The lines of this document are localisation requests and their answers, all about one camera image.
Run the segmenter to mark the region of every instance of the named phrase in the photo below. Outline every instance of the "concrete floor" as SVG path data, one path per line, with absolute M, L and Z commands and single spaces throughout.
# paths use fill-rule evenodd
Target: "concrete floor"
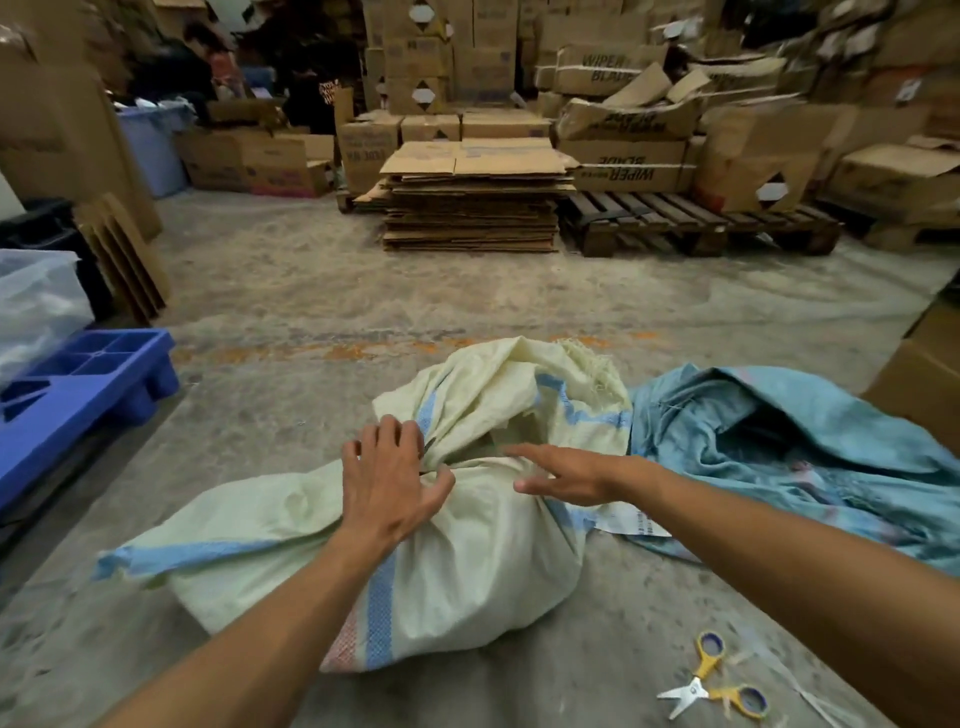
M 960 252 L 714 260 L 624 253 L 385 254 L 375 217 L 332 198 L 190 192 L 163 201 L 155 243 L 176 287 L 159 322 L 179 342 L 183 396 L 125 433 L 3 565 L 25 580 L 0 615 L 0 725 L 89 724 L 204 640 L 164 590 L 90 583 L 101 549 L 200 491 L 335 457 L 370 400 L 454 348 L 499 336 L 577 336 L 628 384 L 685 361 L 774 364 L 860 391 Z M 695 667 L 692 639 L 751 622 L 810 691 L 885 721 L 714 575 L 593 534 L 580 586 L 486 648 L 355 676 L 320 676 L 298 726 L 665 725 L 657 692 Z M 776 725 L 825 723 L 756 661 L 729 677 L 770 693 Z M 679 726 L 727 725 L 700 704 Z M 746 725 L 735 716 L 734 725 Z

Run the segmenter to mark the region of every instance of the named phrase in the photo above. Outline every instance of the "dark hair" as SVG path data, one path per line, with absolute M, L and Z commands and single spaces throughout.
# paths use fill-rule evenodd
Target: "dark hair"
M 183 28 L 183 40 L 187 43 L 191 40 L 196 40 L 214 53 L 225 53 L 228 49 L 220 39 L 220 36 L 199 21 L 188 23 L 186 27 Z

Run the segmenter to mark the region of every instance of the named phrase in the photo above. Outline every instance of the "human hand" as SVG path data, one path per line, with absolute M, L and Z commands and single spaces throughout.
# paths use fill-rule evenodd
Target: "human hand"
M 503 451 L 525 457 L 555 475 L 535 475 L 514 482 L 514 490 L 530 496 L 551 496 L 573 505 L 600 505 L 621 500 L 611 476 L 609 455 L 553 445 L 512 445 Z
M 360 440 L 344 443 L 344 515 L 341 529 L 372 539 L 389 553 L 441 509 L 456 478 L 441 466 L 429 488 L 420 484 L 423 435 L 415 422 L 386 415 Z

